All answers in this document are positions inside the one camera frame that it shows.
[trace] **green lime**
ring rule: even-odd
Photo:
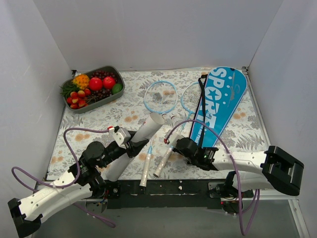
[[[116,94],[118,92],[120,92],[123,89],[123,85],[120,83],[116,83],[113,87],[112,87],[112,94]]]

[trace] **badminton racket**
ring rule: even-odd
[[[150,111],[158,114],[169,113],[177,104],[177,91],[174,84],[168,81],[157,81],[152,83],[145,92],[144,106]],[[146,187],[150,161],[152,156],[151,139],[148,153],[144,161],[140,186]]]
[[[198,82],[192,83],[191,85],[189,85],[185,91],[182,93],[182,96],[180,98],[180,102],[181,105],[183,106],[183,108],[188,111],[188,116],[187,116],[187,120],[190,118],[190,116],[192,114],[195,113],[197,105],[199,104],[200,101],[200,96],[201,96],[201,88],[199,86]],[[185,124],[182,125],[179,134],[182,132],[182,130],[184,129]],[[168,158],[170,157],[170,155],[173,152],[174,147],[170,146],[162,160],[160,161],[157,169],[155,170],[155,173],[153,174],[155,177],[160,177],[160,174],[168,160]]]
[[[188,120],[190,116],[195,113],[200,102],[201,93],[202,90],[198,82],[189,85],[182,93],[180,104],[186,111],[188,111],[188,116],[186,120]],[[184,129],[184,126],[185,124],[182,125],[180,132]]]

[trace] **black base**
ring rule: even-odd
[[[210,198],[208,183],[224,183],[224,179],[119,180],[118,196],[109,196],[107,209],[136,207],[207,207],[221,209],[220,198]]]

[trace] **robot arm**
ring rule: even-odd
[[[171,139],[174,151],[186,157],[190,164],[203,170],[233,170],[233,164],[223,150],[215,147],[200,148],[190,138]],[[300,193],[304,164],[277,146],[262,152],[233,152],[231,154],[241,177],[242,191],[275,188],[277,191],[297,196]],[[235,171],[230,172],[224,184],[216,188],[225,196],[237,194]]]
[[[109,132],[114,137],[111,144],[104,147],[100,142],[94,141],[82,153],[78,160],[80,177],[76,183],[56,188],[74,181],[77,175],[77,165],[74,164],[51,183],[53,187],[45,187],[29,197],[21,200],[14,198],[8,202],[20,238],[34,233],[50,216],[74,202],[87,197],[102,197],[107,190],[107,184],[96,166],[104,168],[112,161],[125,156],[134,158],[149,141],[143,139],[133,142],[131,139],[136,132],[118,126],[110,128]]]

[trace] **white tube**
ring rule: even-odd
[[[151,137],[164,125],[164,119],[157,113],[150,113],[150,116],[144,121],[140,129],[135,133],[132,142],[139,142]],[[127,154],[122,155],[111,163],[111,167],[106,175],[110,181],[117,181],[123,171],[128,167],[133,158],[129,158]]]
[[[141,182],[140,182],[140,186],[143,186],[143,187],[147,186],[151,155],[152,155],[151,153],[148,153],[144,161],[144,167],[143,167],[143,172],[142,172]]]
[[[173,146],[170,146],[170,147],[167,149],[167,151],[165,152],[165,154],[164,154],[162,160],[160,161],[160,164],[159,164],[158,167],[157,167],[157,170],[155,170],[155,173],[153,174],[155,177],[158,178],[158,177],[160,176],[160,174],[161,174],[161,172],[162,172],[162,170],[163,170],[163,168],[164,168],[164,166],[165,166],[165,164],[166,164],[168,158],[170,157],[170,155],[171,155],[172,152],[173,152],[173,149],[174,149],[174,147],[173,147]]]

